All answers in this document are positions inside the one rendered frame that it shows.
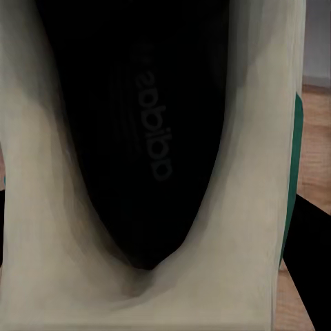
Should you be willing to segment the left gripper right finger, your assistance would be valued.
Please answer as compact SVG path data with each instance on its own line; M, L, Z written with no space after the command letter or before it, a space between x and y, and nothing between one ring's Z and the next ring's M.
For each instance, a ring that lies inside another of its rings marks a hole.
M283 258L316 331L331 331L331 215L296 194Z

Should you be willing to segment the gym shoe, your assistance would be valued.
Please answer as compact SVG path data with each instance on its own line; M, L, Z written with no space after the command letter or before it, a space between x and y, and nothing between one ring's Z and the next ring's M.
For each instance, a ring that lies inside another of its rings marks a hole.
M0 0L0 331L274 331L306 0Z

